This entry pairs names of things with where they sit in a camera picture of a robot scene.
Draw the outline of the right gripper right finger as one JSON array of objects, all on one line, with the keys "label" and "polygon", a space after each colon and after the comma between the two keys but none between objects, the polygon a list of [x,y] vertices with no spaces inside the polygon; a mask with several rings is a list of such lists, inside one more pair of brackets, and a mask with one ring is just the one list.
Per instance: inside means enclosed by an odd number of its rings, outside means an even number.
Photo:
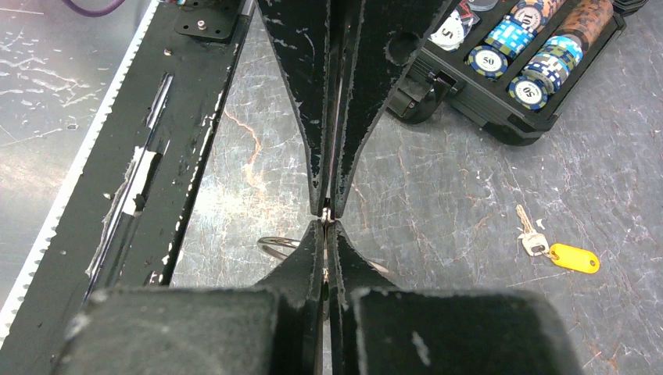
[{"label": "right gripper right finger", "polygon": [[336,374],[580,374],[561,318],[523,290],[403,290],[327,229]]}]

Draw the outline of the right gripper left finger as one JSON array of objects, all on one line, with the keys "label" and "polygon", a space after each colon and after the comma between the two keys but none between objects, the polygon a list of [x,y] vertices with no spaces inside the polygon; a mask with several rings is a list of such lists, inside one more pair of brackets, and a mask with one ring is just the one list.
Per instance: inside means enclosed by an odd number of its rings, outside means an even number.
[{"label": "right gripper left finger", "polygon": [[319,374],[324,228],[250,287],[95,292],[56,374]]}]

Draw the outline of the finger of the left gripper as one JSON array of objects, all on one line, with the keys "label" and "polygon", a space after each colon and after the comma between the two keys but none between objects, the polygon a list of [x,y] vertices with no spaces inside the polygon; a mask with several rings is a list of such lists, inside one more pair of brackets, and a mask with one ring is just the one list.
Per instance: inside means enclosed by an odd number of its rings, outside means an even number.
[{"label": "finger of the left gripper", "polygon": [[342,217],[360,153],[452,1],[342,1],[331,212]]},{"label": "finger of the left gripper", "polygon": [[310,211],[320,216],[328,183],[329,1],[258,1],[303,138]]}]

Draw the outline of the keyring with keys bunch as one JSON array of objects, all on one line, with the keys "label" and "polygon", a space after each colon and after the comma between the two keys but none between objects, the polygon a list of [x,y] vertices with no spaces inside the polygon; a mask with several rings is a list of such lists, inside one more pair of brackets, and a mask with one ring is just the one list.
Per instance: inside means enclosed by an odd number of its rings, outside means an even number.
[{"label": "keyring with keys bunch", "polygon": [[317,313],[333,302],[344,309],[355,290],[396,287],[384,266],[355,247],[340,220],[313,220],[299,239],[262,237],[257,247],[278,264],[252,291],[282,315]]}]

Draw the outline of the key with yellow tag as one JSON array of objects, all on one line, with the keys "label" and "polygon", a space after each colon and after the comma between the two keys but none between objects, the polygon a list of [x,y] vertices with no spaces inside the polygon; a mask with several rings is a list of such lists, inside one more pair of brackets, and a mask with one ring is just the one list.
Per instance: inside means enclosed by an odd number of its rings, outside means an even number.
[{"label": "key with yellow tag", "polygon": [[530,257],[544,256],[556,266],[581,273],[594,274],[599,271],[600,260],[593,252],[559,243],[550,245],[546,236],[532,225],[521,204],[516,205],[515,211],[522,225],[518,239]]}]

